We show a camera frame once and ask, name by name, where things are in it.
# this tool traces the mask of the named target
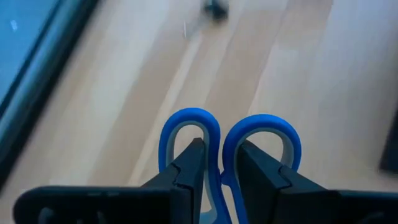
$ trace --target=scissor handle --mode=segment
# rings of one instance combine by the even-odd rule
[[[231,218],[221,191],[218,169],[220,126],[209,112],[199,108],[186,108],[174,113],[164,124],[159,141],[159,171],[162,172],[174,159],[174,143],[178,131],[186,125],[195,125],[203,131],[206,147],[204,182],[211,210],[202,213],[200,223],[231,223]]]
[[[223,184],[229,186],[240,224],[248,223],[242,193],[239,188],[236,172],[236,154],[243,141],[254,133],[271,132],[282,139],[283,153],[281,163],[297,170],[301,160],[301,143],[295,129],[285,120],[269,114],[248,116],[236,123],[226,136],[223,145],[224,172],[221,175]]]

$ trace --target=light wood surface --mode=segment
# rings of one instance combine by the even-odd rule
[[[301,137],[304,176],[398,191],[398,178],[377,169],[397,108],[398,1],[229,4],[226,24],[187,40],[199,0],[105,1],[1,194],[0,222],[39,185],[143,184],[158,173],[165,120],[192,106],[216,116],[222,137],[249,114],[280,116]],[[183,128],[176,151],[196,136]],[[250,139],[280,157],[277,137]]]

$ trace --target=wooden floor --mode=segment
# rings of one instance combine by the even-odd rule
[[[229,21],[190,40],[199,0],[109,0],[97,11],[1,195],[1,223],[39,185],[141,185],[165,120],[249,114],[290,122],[299,172],[329,188],[398,191],[377,169],[398,100],[398,1],[230,0]],[[176,151],[195,136],[178,134]],[[271,134],[250,137],[275,157]]]

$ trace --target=blurry object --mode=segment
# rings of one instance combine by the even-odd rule
[[[0,2],[0,187],[97,2]]]
[[[228,11],[228,5],[220,0],[210,0],[203,7],[203,12],[216,23],[227,20]]]
[[[386,141],[380,168],[398,174],[398,113]]]
[[[196,31],[204,26],[213,23],[220,24],[227,20],[229,7],[225,2],[220,0],[206,1],[202,8],[202,14],[197,21],[192,23],[184,22],[184,37],[189,39]]]

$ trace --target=plastic handle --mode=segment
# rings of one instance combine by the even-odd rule
[[[211,210],[201,213],[200,223],[231,223],[231,218],[221,191],[218,149],[220,126],[209,112],[199,108],[186,108],[174,113],[164,124],[159,141],[159,171],[174,160],[174,142],[178,131],[186,125],[196,125],[203,131],[206,146],[204,181]]]
[[[243,141],[260,131],[271,132],[282,139],[283,154],[281,163],[297,170],[301,160],[301,143],[295,129],[282,118],[269,114],[257,114],[242,119],[229,131],[223,146],[222,173],[223,184],[229,186],[234,198],[234,204],[240,224],[247,224],[248,219],[244,208],[243,197],[239,188],[236,172],[236,153]]]

